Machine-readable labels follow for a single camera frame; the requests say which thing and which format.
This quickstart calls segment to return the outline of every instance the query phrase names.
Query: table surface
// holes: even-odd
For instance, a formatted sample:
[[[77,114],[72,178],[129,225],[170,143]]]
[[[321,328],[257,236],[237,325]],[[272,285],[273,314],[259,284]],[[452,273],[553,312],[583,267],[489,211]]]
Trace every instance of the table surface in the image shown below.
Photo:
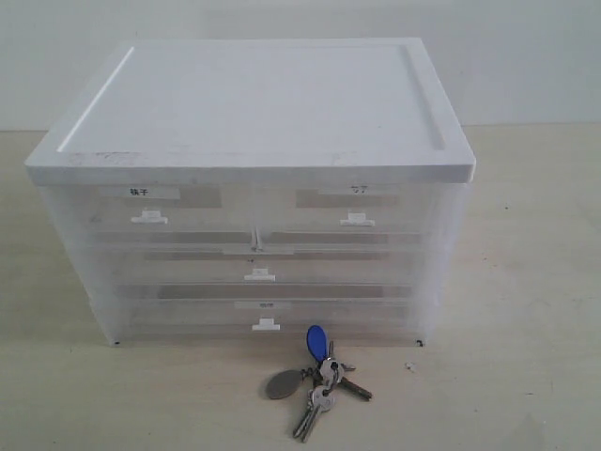
[[[598,450],[601,125],[465,130],[478,168],[438,328],[338,349],[375,396],[341,392],[306,445],[305,393],[261,392],[310,363],[302,343],[106,346],[24,173],[43,133],[0,133],[0,449]]]

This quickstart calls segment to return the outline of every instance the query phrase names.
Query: wall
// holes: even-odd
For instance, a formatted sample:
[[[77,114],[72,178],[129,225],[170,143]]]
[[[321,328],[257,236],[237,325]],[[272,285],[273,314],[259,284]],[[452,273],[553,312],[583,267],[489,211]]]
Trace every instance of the wall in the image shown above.
[[[601,121],[598,0],[5,0],[0,129],[46,129],[121,39],[420,36],[464,124]]]

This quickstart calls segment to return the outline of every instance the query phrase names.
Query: white top panel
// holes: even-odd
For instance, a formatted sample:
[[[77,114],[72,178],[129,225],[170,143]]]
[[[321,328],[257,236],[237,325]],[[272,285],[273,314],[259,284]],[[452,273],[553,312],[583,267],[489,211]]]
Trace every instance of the white top panel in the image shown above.
[[[125,44],[26,162],[39,184],[465,182],[474,163],[419,39]]]

